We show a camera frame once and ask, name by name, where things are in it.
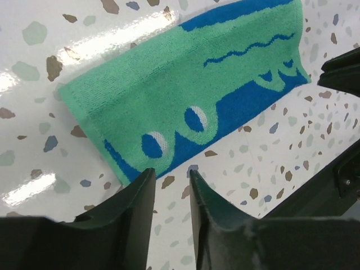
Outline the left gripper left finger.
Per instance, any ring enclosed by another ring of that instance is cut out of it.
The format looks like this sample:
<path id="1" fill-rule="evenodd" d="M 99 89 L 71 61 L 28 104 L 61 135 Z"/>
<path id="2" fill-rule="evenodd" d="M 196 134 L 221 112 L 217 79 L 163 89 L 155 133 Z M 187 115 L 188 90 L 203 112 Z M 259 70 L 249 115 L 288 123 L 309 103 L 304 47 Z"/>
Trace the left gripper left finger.
<path id="1" fill-rule="evenodd" d="M 73 222 L 1 218 L 1 269 L 146 269 L 156 174 L 129 186 Z"/>

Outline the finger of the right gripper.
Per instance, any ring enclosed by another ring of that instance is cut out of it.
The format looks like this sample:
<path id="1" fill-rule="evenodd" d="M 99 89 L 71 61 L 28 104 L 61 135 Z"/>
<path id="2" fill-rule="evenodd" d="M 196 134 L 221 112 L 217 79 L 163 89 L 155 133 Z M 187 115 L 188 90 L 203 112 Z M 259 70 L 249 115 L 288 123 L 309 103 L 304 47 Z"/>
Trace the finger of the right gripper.
<path id="1" fill-rule="evenodd" d="M 355 48 L 326 61 L 319 76 L 318 86 L 359 97 L 360 48 Z"/>

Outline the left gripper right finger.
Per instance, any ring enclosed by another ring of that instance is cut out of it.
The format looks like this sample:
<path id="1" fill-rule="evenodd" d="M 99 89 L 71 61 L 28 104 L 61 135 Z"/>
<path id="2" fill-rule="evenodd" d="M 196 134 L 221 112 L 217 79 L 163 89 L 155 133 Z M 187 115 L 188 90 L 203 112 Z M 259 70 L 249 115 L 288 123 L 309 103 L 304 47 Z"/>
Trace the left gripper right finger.
<path id="1" fill-rule="evenodd" d="M 358 269 L 359 221 L 254 218 L 190 172 L 197 269 Z"/>

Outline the yellow green patterned towel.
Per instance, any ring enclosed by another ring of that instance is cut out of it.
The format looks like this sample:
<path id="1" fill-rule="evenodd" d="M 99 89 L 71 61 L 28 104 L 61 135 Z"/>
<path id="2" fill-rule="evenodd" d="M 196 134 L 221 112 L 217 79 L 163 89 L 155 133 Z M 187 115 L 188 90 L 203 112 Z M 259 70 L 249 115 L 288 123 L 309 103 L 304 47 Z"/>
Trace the yellow green patterned towel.
<path id="1" fill-rule="evenodd" d="M 301 1 L 238 1 L 175 26 L 59 89 L 119 181 L 170 172 L 309 82 Z"/>

